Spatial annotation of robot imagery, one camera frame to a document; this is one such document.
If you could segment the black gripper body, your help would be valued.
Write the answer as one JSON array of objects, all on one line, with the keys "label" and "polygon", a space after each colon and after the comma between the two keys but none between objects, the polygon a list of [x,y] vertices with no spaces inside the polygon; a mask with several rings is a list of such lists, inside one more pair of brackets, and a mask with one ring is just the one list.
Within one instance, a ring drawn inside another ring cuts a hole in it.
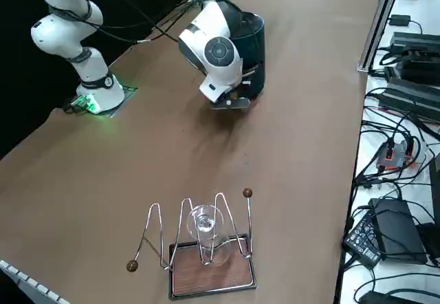
[{"label": "black gripper body", "polygon": [[237,89],[221,94],[216,102],[210,103],[214,110],[247,109],[249,106],[250,99]]}]

